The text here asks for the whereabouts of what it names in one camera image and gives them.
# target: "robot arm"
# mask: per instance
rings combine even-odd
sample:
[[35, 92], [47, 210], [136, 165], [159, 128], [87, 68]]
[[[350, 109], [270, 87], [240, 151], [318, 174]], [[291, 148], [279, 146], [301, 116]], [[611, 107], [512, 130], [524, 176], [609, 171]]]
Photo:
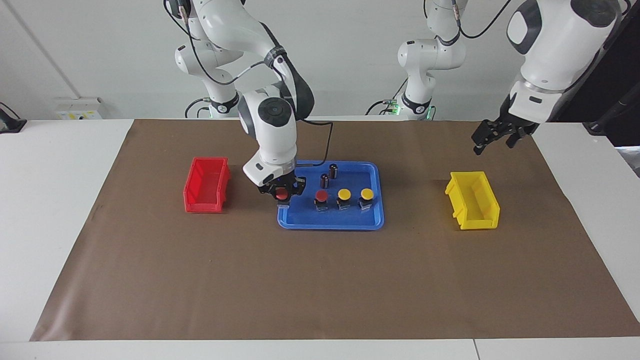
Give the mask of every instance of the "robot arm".
[[[191, 36], [200, 39], [194, 43], [194, 47], [209, 75], [219, 83], [230, 81], [231, 74], [218, 69], [218, 67], [236, 61], [242, 57], [243, 53], [215, 46], [204, 33], [204, 29], [196, 17], [190, 17], [188, 21]], [[204, 83], [211, 100], [209, 112], [213, 119], [238, 116], [237, 104], [241, 94], [236, 90], [236, 86], [234, 84], [221, 85], [209, 79], [200, 67], [190, 44], [182, 45], [176, 49], [175, 63], [184, 73], [196, 76]]]
[[313, 109], [311, 89], [269, 28], [249, 15], [240, 0], [176, 1], [183, 19], [189, 16], [197, 22], [215, 48], [230, 53], [228, 59], [238, 52], [258, 54], [280, 79], [245, 94], [237, 106], [245, 132], [260, 146], [243, 167], [245, 174], [278, 205], [288, 205], [305, 187], [305, 179], [294, 173], [296, 121], [306, 119]]
[[396, 99], [396, 114], [424, 120], [436, 85], [431, 70], [450, 70], [462, 66], [467, 49], [460, 41], [457, 20], [465, 11], [467, 0], [458, 0], [458, 14], [451, 0], [432, 0], [427, 8], [427, 26], [434, 39], [412, 40], [398, 50], [398, 62], [407, 75], [406, 90]]
[[512, 148], [553, 119], [619, 19], [616, 0], [526, 0], [520, 5], [507, 36], [525, 63], [498, 119], [483, 121], [473, 134], [476, 154], [506, 135]]

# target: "yellow button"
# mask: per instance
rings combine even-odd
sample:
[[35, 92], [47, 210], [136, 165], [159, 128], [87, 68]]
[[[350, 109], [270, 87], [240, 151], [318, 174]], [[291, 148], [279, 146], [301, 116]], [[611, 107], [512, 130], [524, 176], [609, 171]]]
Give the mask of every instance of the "yellow button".
[[347, 189], [342, 189], [338, 192], [338, 199], [342, 201], [347, 201], [351, 198], [351, 191]]
[[371, 189], [362, 189], [360, 192], [360, 197], [366, 201], [373, 199], [373, 190]]

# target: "electrical outlet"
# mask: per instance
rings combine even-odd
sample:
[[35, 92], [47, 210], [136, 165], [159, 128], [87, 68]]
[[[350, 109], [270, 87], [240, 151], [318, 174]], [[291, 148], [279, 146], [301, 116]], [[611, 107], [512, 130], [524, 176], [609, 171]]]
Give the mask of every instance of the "electrical outlet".
[[104, 108], [97, 99], [71, 100], [70, 103], [60, 104], [56, 108], [60, 120], [103, 119], [101, 112], [104, 113]]
[[71, 105], [69, 104], [58, 105], [58, 107], [56, 108], [56, 115], [58, 116], [59, 120], [71, 120], [71, 118], [69, 117], [70, 111], [71, 111]]

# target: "red cap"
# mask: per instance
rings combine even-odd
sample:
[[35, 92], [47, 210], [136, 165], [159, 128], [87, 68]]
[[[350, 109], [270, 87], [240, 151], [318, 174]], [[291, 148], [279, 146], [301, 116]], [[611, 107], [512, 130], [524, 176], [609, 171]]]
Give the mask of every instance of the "red cap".
[[285, 188], [276, 189], [276, 199], [278, 200], [287, 200], [289, 197], [289, 192]]
[[329, 199], [329, 194], [326, 191], [318, 190], [316, 192], [316, 200], [318, 200], [319, 202], [327, 201], [327, 199]]

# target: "small black cylinder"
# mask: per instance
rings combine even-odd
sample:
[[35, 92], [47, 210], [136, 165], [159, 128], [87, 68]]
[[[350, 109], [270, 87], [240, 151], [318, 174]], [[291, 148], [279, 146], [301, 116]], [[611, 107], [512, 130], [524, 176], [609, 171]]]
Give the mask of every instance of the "small black cylinder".
[[320, 175], [320, 188], [321, 189], [329, 188], [329, 176], [327, 174]]
[[338, 178], [338, 165], [336, 164], [329, 165], [329, 178], [330, 179]]

